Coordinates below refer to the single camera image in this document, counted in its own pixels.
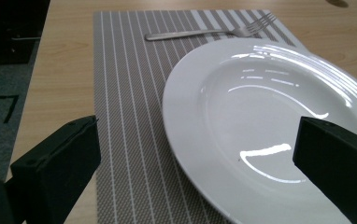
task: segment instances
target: gray floor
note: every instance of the gray floor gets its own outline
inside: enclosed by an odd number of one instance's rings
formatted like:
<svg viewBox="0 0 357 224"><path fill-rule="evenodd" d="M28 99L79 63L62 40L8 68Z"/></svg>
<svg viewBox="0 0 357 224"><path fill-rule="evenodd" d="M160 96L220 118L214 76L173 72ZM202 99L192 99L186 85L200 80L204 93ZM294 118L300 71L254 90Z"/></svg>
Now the gray floor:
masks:
<svg viewBox="0 0 357 224"><path fill-rule="evenodd" d="M38 43L29 63L0 65L0 179L3 181L7 176L37 49Z"/></svg>

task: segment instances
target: white plate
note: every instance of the white plate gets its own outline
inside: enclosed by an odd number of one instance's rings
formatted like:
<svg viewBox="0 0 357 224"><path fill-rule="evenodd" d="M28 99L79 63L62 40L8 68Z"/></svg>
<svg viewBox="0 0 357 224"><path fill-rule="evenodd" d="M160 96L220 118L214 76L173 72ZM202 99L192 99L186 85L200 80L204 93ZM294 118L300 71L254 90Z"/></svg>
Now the white plate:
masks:
<svg viewBox="0 0 357 224"><path fill-rule="evenodd" d="M357 133L357 80L341 69L270 41L212 42L174 68L163 114L186 175L232 221L349 223L293 164L301 116Z"/></svg>

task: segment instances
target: fork handle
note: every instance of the fork handle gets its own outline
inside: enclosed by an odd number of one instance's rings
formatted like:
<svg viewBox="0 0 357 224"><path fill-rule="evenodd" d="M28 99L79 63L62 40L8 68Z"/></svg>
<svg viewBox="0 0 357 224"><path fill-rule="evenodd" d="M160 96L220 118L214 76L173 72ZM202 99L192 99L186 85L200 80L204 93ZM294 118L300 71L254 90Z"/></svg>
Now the fork handle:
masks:
<svg viewBox="0 0 357 224"><path fill-rule="evenodd" d="M160 33L160 34L147 34L145 35L146 40L163 40L171 38L179 38L192 35L204 35L204 34L215 34L215 33L226 33L224 30L197 30L197 31L183 31L183 32L171 32L171 33Z"/></svg>

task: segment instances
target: striped placemat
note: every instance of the striped placemat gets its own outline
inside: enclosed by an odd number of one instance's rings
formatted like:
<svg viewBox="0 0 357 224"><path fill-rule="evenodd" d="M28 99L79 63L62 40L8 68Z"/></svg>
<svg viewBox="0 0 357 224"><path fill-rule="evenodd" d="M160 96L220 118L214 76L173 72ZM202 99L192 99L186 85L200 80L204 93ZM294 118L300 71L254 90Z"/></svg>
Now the striped placemat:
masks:
<svg viewBox="0 0 357 224"><path fill-rule="evenodd" d="M200 35L148 42L144 34L233 29L268 12L94 13L94 101L102 152L97 171L99 223L228 222L177 163L164 133L162 96L170 71L184 55L208 42L235 37ZM254 38L304 48L279 20Z"/></svg>

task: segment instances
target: fork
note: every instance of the fork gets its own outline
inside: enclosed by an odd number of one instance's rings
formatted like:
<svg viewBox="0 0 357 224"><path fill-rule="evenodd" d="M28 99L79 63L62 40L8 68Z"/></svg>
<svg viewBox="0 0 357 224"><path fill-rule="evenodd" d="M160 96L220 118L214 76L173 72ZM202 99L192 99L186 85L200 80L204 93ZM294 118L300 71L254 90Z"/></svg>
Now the fork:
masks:
<svg viewBox="0 0 357 224"><path fill-rule="evenodd" d="M146 40L163 40L171 38L179 38L192 35L204 35L204 34L216 34L226 33L228 35L235 35L237 37L249 37L262 31L266 26L271 24L276 17L271 13L265 14L257 21L252 22L249 26L235 28L234 30L196 30L196 31L183 31L183 32L171 32L160 34L147 34Z"/></svg>

